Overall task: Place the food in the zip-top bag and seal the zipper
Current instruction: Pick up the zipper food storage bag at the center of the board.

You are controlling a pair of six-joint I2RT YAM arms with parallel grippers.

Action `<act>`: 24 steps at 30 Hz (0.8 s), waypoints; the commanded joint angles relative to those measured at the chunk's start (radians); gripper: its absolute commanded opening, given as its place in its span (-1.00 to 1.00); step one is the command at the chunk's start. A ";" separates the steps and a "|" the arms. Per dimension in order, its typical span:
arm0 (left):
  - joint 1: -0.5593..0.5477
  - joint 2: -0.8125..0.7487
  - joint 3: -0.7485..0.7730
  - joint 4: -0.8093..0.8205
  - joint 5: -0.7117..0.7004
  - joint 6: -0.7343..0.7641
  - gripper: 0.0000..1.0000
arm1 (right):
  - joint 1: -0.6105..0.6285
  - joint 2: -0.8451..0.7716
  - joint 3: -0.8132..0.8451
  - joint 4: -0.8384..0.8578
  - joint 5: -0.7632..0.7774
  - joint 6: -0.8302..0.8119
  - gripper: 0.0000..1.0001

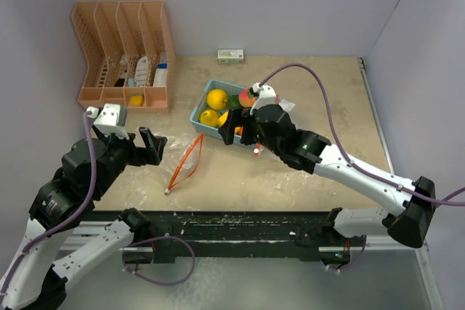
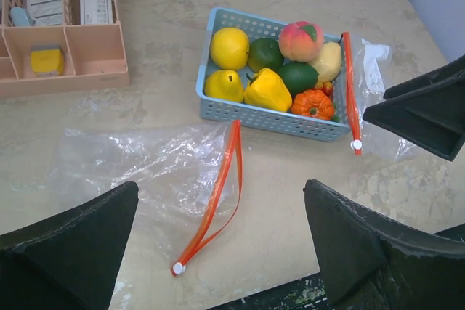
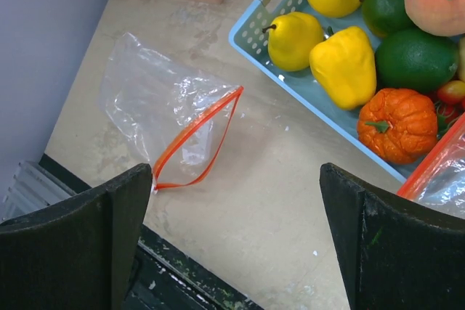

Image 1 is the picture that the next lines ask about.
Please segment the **red yellow peach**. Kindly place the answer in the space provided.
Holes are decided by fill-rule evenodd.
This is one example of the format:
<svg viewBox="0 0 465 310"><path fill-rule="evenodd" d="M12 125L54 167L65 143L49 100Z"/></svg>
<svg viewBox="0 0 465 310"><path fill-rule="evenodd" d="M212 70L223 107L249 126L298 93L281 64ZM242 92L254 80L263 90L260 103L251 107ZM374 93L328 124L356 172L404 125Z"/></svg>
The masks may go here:
<svg viewBox="0 0 465 310"><path fill-rule="evenodd" d="M239 93L238 101L242 107L249 108L254 105L255 97L249 89L244 89Z"/></svg>

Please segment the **green orange fruit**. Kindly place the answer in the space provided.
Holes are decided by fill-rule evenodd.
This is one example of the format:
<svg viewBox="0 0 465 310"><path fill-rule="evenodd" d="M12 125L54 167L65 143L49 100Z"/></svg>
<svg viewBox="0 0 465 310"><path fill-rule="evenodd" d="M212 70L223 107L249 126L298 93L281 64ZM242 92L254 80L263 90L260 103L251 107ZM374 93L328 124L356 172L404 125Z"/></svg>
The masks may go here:
<svg viewBox="0 0 465 310"><path fill-rule="evenodd" d="M227 99L227 109L242 108L242 105L237 94L230 95Z"/></svg>

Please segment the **clear zip bag orange zipper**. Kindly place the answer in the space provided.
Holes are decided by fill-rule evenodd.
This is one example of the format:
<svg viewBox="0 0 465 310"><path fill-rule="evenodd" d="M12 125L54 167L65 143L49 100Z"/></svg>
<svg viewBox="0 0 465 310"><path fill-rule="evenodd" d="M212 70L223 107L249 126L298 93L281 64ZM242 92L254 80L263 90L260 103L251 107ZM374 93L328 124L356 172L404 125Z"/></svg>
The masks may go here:
<svg viewBox="0 0 465 310"><path fill-rule="evenodd" d="M167 136L158 168L165 195L187 181L197 170L203 148L204 134Z"/></svg>

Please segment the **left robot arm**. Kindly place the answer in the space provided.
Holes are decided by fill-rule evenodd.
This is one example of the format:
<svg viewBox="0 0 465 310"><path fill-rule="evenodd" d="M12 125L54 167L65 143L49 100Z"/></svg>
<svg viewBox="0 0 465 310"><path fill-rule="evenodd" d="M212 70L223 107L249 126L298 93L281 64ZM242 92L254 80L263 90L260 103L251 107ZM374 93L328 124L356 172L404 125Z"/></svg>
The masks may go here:
<svg viewBox="0 0 465 310"><path fill-rule="evenodd" d="M5 309L57 308L65 299L69 277L54 271L54 258L83 217L92 212L127 166L157 166L168 142L146 127L139 128L143 147L128 139L88 136L63 155L62 165L43 185L31 208L23 241L1 279Z"/></svg>

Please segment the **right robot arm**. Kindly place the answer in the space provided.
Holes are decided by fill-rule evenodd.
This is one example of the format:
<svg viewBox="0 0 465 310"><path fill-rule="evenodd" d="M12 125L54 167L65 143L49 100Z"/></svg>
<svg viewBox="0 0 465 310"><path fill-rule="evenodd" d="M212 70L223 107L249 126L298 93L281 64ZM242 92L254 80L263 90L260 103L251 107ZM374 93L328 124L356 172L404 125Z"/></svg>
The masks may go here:
<svg viewBox="0 0 465 310"><path fill-rule="evenodd" d="M231 110L219 127L226 145L233 143L237 127L243 129L241 144L260 144L288 167L334 180L377 203L374 209L333 209L323 227L328 244L341 245L348 237L369 234L387 234L410 248L424 244L435 212L431 179L401 178L344 156L324 136L298 129L279 105L266 105L254 113Z"/></svg>

